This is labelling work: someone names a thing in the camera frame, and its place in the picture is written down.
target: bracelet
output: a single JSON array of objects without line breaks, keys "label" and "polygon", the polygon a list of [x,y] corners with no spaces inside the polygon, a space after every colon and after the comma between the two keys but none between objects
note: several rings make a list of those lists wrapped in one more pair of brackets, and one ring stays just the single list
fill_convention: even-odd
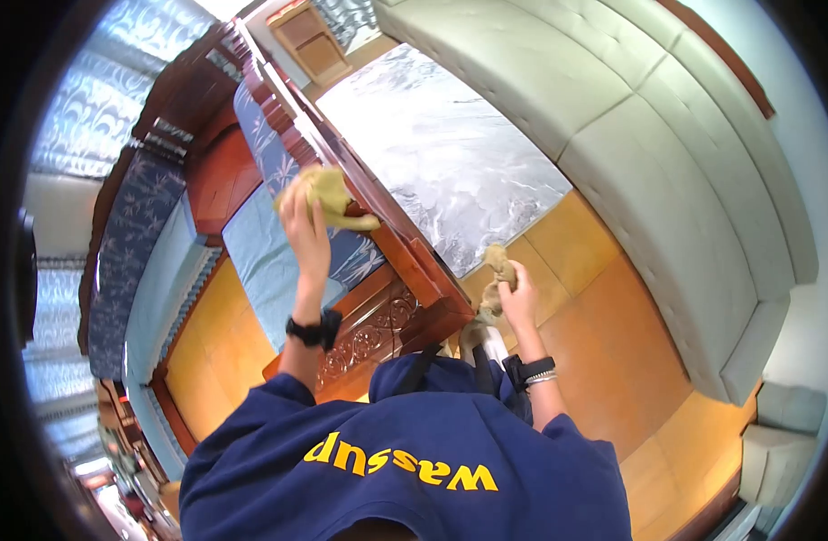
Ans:
[{"label": "bracelet", "polygon": [[558,378],[558,376],[556,376],[555,371],[550,370],[546,372],[540,372],[539,374],[534,374],[533,376],[525,380],[525,383],[526,385],[530,386],[533,384],[539,384],[541,382],[548,382],[556,378]]}]

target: patterned curtain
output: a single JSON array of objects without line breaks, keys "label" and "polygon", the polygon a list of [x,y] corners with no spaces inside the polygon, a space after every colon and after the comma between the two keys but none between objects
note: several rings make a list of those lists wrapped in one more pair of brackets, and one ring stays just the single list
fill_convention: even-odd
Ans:
[{"label": "patterned curtain", "polygon": [[311,0],[311,3],[324,17],[342,49],[348,49],[360,28],[377,28],[371,0]]},{"label": "patterned curtain", "polygon": [[30,397],[48,438],[66,460],[103,453],[95,379],[76,338],[84,263],[83,258],[39,259],[34,339],[23,350]]},{"label": "patterned curtain", "polygon": [[31,157],[35,172],[103,180],[161,70],[215,21],[192,0],[119,0],[56,90]]}]

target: backpack strap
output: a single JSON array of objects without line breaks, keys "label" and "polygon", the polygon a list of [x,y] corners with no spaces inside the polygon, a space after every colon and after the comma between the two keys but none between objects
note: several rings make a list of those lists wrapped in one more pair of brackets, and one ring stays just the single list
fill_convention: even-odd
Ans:
[{"label": "backpack strap", "polygon": [[393,391],[392,396],[407,395],[416,390],[417,386],[422,381],[422,377],[426,375],[432,362],[435,360],[435,355],[441,351],[441,345],[438,343],[429,344],[423,348],[422,352],[416,356],[414,362],[408,368],[408,373],[402,378],[402,381]]}]

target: black watch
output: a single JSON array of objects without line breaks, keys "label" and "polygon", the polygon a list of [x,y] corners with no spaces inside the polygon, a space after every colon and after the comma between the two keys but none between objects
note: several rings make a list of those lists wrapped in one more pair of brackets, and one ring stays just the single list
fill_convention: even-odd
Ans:
[{"label": "black watch", "polygon": [[501,362],[503,362],[507,377],[510,378],[510,383],[517,393],[528,388],[526,380],[529,377],[549,372],[555,368],[555,360],[551,357],[544,357],[538,361],[524,364],[519,355],[511,355]]},{"label": "black watch", "polygon": [[329,352],[336,343],[336,335],[339,334],[339,327],[341,326],[341,312],[324,310],[320,315],[319,325],[302,326],[297,324],[293,318],[288,318],[285,333],[302,340],[306,347],[319,345],[325,352]]}]

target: hand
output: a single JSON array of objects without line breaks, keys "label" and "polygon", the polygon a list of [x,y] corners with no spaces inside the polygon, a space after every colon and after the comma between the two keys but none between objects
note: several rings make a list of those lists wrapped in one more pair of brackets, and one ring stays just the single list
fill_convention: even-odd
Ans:
[{"label": "hand", "polygon": [[537,310],[537,289],[531,284],[528,271],[518,261],[510,260],[516,269],[516,291],[510,291],[510,284],[500,282],[498,294],[501,297],[501,310],[504,311],[510,327],[517,335],[526,330],[537,330],[534,312]]},{"label": "hand", "polygon": [[311,206],[309,221],[306,191],[299,190],[281,204],[279,217],[300,264],[300,287],[323,291],[330,274],[330,239],[320,202]]}]

